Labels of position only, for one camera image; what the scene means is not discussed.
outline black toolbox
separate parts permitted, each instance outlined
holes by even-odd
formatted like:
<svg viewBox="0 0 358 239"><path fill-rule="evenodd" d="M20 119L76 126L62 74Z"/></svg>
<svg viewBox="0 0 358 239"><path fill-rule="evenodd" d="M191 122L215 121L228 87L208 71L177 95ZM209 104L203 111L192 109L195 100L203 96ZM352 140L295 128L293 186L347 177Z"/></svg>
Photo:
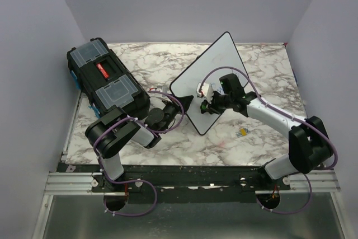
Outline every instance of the black toolbox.
<svg viewBox="0 0 358 239"><path fill-rule="evenodd" d="M67 59L72 77L100 116L115 107L139 119L148 115L147 92L101 38L72 48Z"/></svg>

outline gray floor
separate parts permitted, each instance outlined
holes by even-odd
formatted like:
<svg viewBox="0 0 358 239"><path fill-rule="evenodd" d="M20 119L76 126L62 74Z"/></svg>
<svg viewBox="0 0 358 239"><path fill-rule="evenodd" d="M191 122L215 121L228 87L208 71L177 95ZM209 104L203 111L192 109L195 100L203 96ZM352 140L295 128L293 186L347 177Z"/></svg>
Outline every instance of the gray floor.
<svg viewBox="0 0 358 239"><path fill-rule="evenodd" d="M307 194L285 194L281 210L293 210ZM128 205L139 212L147 205ZM158 204L139 218L104 213L100 196L54 198L45 238L343 238L330 194L314 194L312 204L296 215L264 212L257 204Z"/></svg>

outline marble tabletop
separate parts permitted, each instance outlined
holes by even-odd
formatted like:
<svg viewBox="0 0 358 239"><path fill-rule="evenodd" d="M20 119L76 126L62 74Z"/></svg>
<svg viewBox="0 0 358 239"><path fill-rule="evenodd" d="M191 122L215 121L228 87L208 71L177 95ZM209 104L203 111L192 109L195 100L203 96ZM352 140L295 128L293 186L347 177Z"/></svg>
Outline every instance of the marble tabletop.
<svg viewBox="0 0 358 239"><path fill-rule="evenodd" d="M169 86L175 77L209 44L109 44L143 88ZM269 102L305 116L286 49L282 44L237 45L245 68L261 95ZM153 107L163 108L157 98ZM96 121L84 94L78 105L68 145L66 163L97 164L93 148L84 135ZM248 134L238 137L240 128ZM146 149L134 142L121 151L123 164L131 165L263 165L288 152L287 140L267 125L227 110L207 132L199 135L185 117L175 130L162 135L154 147Z"/></svg>

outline gray wall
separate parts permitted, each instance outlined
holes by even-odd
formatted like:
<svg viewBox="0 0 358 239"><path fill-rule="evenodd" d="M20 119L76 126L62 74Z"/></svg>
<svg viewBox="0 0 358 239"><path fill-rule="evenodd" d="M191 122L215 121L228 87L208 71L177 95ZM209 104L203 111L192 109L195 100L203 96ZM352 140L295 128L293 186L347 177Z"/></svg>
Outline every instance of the gray wall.
<svg viewBox="0 0 358 239"><path fill-rule="evenodd" d="M0 0L0 9L0 238L24 239L74 109L65 54L84 39L64 0Z"/></svg>
<svg viewBox="0 0 358 239"><path fill-rule="evenodd" d="M311 0L66 0L86 39L286 42Z"/></svg>
<svg viewBox="0 0 358 239"><path fill-rule="evenodd" d="M322 117L339 151L336 171L354 224L358 223L357 15L357 0L312 0L288 45L307 111Z"/></svg>

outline red label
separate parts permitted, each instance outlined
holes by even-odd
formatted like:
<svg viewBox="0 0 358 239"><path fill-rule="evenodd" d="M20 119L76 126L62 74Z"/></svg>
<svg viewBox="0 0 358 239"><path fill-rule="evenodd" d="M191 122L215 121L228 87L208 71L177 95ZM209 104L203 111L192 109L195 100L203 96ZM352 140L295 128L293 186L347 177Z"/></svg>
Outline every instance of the red label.
<svg viewBox="0 0 358 239"><path fill-rule="evenodd" d="M108 75L108 73L105 71L105 69L103 68L103 66L101 64L96 64L96 66L101 71L104 78L108 78L110 76L110 75Z"/></svg>

